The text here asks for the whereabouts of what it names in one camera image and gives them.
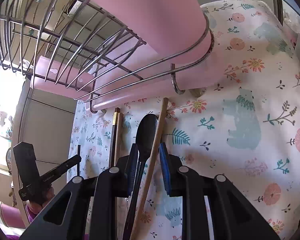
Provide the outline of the person left hand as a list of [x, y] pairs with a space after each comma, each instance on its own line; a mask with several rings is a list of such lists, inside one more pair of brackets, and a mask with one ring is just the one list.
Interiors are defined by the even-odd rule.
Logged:
[[49, 204], [50, 200], [55, 196], [54, 188], [51, 186], [47, 190], [42, 192], [40, 200], [43, 202], [40, 204], [34, 200], [27, 201], [27, 211], [29, 215], [36, 216], [40, 211]]

